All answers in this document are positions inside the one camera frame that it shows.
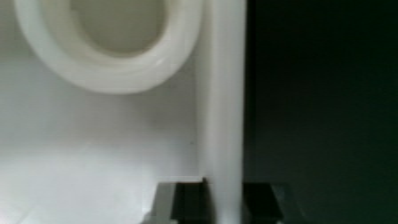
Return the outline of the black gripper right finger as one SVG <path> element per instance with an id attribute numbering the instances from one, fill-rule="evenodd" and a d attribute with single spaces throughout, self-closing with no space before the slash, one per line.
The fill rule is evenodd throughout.
<path id="1" fill-rule="evenodd" d="M 286 212 L 270 183 L 244 184 L 244 224 L 288 224 Z"/>

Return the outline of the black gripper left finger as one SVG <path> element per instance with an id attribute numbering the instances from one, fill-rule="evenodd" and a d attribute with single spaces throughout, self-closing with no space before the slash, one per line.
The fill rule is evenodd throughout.
<path id="1" fill-rule="evenodd" d="M 164 182 L 156 186 L 148 224 L 210 224 L 206 182 Z"/>

